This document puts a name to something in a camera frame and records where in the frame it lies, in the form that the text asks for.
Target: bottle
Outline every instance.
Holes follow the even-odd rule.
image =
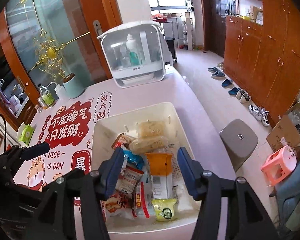
[[[140,65],[139,58],[138,58],[138,44],[131,34],[128,34],[127,36],[126,46],[127,49],[130,51],[129,58],[130,58],[131,66]]]
[[[121,65],[123,68],[126,68],[126,67],[130,67],[131,66],[131,63],[130,63],[130,57],[129,57],[129,54],[127,52],[127,48],[126,46],[122,45],[120,47],[120,52],[121,52]]]
[[[61,86],[59,84],[56,85],[54,91],[56,92],[57,96],[62,100],[62,101],[69,101],[70,97],[68,96],[68,93],[65,89],[64,86]]]
[[[54,98],[52,97],[50,91],[42,86],[41,84],[38,85],[40,96],[43,99],[43,101],[47,104],[47,106],[51,106],[54,103]]]

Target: white storage box with transparent door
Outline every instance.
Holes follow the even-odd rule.
[[[121,24],[98,36],[114,81],[126,88],[160,81],[172,56],[154,21]]]

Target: pink tablecloth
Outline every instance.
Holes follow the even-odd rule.
[[[179,73],[170,68],[160,82],[121,89],[112,79],[107,80],[88,87],[78,98],[66,103],[58,100],[53,107],[36,114],[31,122],[35,131],[30,146],[46,141],[51,150],[41,158],[25,162],[14,178],[15,183],[41,190],[43,185],[74,168],[89,172],[92,135],[97,120],[165,101],[173,103],[194,156],[203,168],[222,178],[234,179],[226,149],[206,111]],[[81,240],[79,201],[75,204],[77,238]],[[182,227],[180,232],[175,228],[173,234],[169,233],[165,238],[190,239],[193,229],[194,224],[188,225],[186,230]],[[223,201],[218,239],[224,239],[225,230],[226,202]],[[140,234],[111,234],[111,239],[140,237]],[[156,237],[162,237],[162,232],[146,233],[142,238]]]

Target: plastic storage bin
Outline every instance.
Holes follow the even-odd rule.
[[[124,132],[137,138],[137,124],[146,122],[147,120],[164,121],[166,126],[165,135],[169,139],[169,143],[174,143],[177,148],[181,146],[186,147],[189,155],[194,159],[193,152],[173,104],[164,102],[98,120],[95,124],[93,133],[91,170],[97,169],[104,160],[110,158],[113,153],[111,145],[118,134]],[[124,239],[131,239],[132,235],[141,236],[140,233],[146,234],[142,234],[143,237],[146,236],[146,239],[151,239],[153,231],[160,231],[162,239],[170,239],[169,236],[172,233],[172,229],[175,230],[176,228],[184,227],[183,229],[180,228],[180,230],[186,230],[187,226],[195,224],[198,213],[198,210],[181,212],[177,213],[178,219],[175,221],[167,223],[154,222],[150,224],[140,220],[128,220],[114,217],[115,223],[107,225],[107,229],[111,239],[117,239],[116,236],[118,237],[120,234],[125,234]]]
[[[98,37],[119,87],[131,87],[164,78],[163,46],[167,47],[167,44],[160,28],[154,21],[131,22]]]

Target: yellow-green snack package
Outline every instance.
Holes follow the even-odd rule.
[[[175,198],[171,199],[153,199],[152,205],[154,207],[157,221],[172,221],[177,217],[174,213],[173,205],[177,202]]]

